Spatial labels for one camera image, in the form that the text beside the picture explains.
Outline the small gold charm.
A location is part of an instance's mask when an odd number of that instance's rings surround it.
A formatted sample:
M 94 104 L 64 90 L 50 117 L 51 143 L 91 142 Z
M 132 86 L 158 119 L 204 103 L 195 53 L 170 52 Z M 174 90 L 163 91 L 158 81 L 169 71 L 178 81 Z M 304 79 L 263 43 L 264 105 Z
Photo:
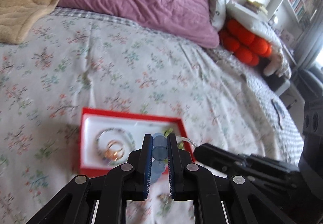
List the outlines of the small gold charm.
M 169 203 L 172 200 L 171 196 L 166 193 L 159 194 L 157 197 L 163 203 Z

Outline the red jewelry box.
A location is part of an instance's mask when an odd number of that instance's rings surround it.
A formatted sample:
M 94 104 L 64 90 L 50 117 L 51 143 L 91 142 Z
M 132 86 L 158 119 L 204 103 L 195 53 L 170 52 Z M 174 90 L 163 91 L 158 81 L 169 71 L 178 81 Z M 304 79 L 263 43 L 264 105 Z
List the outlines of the red jewelry box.
M 79 173 L 91 178 L 105 175 L 125 163 L 130 152 L 140 149 L 146 134 L 159 133 L 187 138 L 180 118 L 83 108 Z

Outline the orange knotted ball cushion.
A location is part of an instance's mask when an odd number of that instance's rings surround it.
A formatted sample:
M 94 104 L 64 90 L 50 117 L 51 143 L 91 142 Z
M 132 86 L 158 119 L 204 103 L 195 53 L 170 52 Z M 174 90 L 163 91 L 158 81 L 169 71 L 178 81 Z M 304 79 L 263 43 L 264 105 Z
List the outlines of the orange knotted ball cushion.
M 249 66 L 257 66 L 260 58 L 269 58 L 272 46 L 264 38 L 252 33 L 237 20 L 229 19 L 219 32 L 223 47 Z

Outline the floral bed sheet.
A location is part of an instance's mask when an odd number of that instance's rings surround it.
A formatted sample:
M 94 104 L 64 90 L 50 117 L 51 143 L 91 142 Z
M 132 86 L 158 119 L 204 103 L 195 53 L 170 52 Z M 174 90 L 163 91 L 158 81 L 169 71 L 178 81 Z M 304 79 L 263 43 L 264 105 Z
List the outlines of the floral bed sheet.
M 84 107 L 180 118 L 236 154 L 295 165 L 303 149 L 279 97 L 223 48 L 57 9 L 1 44 L 1 223 L 26 223 L 75 176 Z

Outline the white patterned pillow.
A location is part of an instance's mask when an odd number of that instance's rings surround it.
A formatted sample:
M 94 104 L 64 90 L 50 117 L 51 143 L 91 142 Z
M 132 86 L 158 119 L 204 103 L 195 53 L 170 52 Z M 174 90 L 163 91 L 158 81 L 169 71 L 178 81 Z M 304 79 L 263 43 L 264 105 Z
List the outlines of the white patterned pillow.
M 209 0 L 209 12 L 212 26 L 220 31 L 226 19 L 226 0 Z

